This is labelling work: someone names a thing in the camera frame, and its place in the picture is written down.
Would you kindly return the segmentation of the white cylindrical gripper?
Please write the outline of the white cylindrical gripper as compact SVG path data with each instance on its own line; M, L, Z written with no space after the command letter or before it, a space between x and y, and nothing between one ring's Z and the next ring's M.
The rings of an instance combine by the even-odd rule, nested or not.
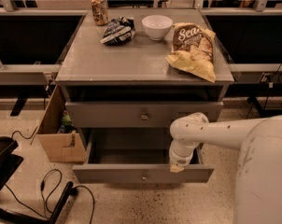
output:
M181 143L173 140L169 148L170 172L180 173L183 167L190 164L195 148L199 146L196 142Z

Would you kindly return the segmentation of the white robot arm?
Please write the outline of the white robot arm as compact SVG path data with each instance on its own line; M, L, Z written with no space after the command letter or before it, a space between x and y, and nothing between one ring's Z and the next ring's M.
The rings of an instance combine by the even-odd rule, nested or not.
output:
M210 122L202 113L170 126L170 170L184 170L201 144L239 151L233 224L282 224L282 115Z

